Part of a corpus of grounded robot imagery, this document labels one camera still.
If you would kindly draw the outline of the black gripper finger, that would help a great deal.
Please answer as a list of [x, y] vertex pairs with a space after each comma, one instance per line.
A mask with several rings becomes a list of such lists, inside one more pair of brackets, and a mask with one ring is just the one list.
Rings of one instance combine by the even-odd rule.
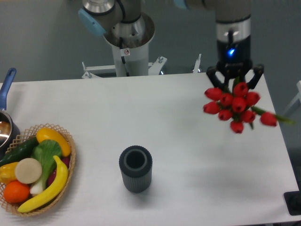
[[247, 74], [250, 71], [253, 72], [253, 77], [247, 82], [247, 86], [249, 89], [254, 89], [256, 87], [256, 85], [258, 84], [261, 76], [264, 73], [264, 65], [258, 64], [253, 67], [252, 63], [244, 63], [244, 67], [245, 67], [245, 71], [246, 71], [244, 80], [246, 79]]
[[215, 67], [211, 66], [211, 67], [208, 67], [208, 69], [206, 71], [206, 75], [215, 88], [224, 90], [225, 85], [217, 78], [216, 72], [217, 72], [217, 69]]

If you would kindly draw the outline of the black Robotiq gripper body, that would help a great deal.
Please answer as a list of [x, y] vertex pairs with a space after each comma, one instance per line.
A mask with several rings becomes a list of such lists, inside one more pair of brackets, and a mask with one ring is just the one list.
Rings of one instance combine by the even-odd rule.
[[247, 37], [232, 44], [217, 41], [218, 63], [217, 70], [224, 76], [224, 82], [240, 77], [244, 81], [245, 75], [251, 70], [251, 38]]

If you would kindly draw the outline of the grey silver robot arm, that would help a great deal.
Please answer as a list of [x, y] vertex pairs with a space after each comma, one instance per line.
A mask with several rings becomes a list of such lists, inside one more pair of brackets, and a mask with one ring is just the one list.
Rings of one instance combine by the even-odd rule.
[[[118, 77], [148, 75], [148, 45], [155, 28], [152, 19], [141, 10], [139, 0], [85, 0], [78, 15], [94, 35], [103, 36], [111, 45]], [[249, 0], [177, 0], [184, 9], [206, 9], [215, 12], [218, 62], [207, 69], [213, 86], [225, 88], [231, 79], [245, 80], [254, 89], [263, 65], [253, 66], [251, 47], [251, 2]]]

